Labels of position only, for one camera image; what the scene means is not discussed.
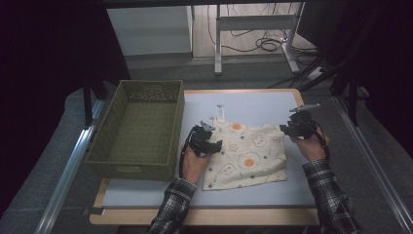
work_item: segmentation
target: plaid sleeve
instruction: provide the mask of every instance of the plaid sleeve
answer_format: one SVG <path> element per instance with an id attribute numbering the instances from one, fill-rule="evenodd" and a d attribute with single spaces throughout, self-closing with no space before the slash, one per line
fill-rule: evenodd
<path id="1" fill-rule="evenodd" d="M 350 197 L 325 160 L 303 166 L 319 210 L 320 233 L 361 233 Z"/>
<path id="2" fill-rule="evenodd" d="M 182 178 L 171 182 L 148 233 L 179 233 L 188 214 L 189 202 L 196 190 L 194 184 Z"/>

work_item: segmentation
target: green basket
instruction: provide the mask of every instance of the green basket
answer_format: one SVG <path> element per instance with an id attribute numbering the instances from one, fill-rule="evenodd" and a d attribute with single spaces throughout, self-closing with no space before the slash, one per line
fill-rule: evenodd
<path id="1" fill-rule="evenodd" d="M 105 178 L 172 180 L 184 104 L 182 81 L 121 81 L 85 163 Z"/>

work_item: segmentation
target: white cloth with orange pattern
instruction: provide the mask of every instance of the white cloth with orange pattern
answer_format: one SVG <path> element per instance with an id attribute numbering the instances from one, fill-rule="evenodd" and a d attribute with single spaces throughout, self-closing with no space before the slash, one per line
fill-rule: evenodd
<path id="1" fill-rule="evenodd" d="M 210 142 L 223 140 L 204 176 L 204 190 L 241 188 L 286 180 L 284 133 L 280 126 L 251 128 L 215 120 Z"/>

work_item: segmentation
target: black curtain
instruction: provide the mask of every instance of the black curtain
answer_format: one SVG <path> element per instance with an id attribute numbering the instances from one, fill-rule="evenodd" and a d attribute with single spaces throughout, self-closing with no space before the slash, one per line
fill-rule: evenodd
<path id="1" fill-rule="evenodd" d="M 3 1 L 0 6 L 0 209 L 33 169 L 85 79 L 130 79 L 103 8 L 79 2 Z"/>

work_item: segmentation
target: metal stand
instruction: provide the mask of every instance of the metal stand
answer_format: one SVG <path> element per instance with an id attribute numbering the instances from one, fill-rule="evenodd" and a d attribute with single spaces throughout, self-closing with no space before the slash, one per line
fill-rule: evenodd
<path id="1" fill-rule="evenodd" d="M 292 73 L 298 73 L 300 70 L 292 56 L 291 44 L 301 17 L 303 5 L 304 3 L 300 3 L 298 11 L 294 15 L 244 17 L 221 17 L 220 5 L 216 5 L 215 74 L 222 74 L 221 31 L 268 29 L 289 29 L 288 37 L 284 41 L 285 43 L 282 43 L 282 50 Z"/>

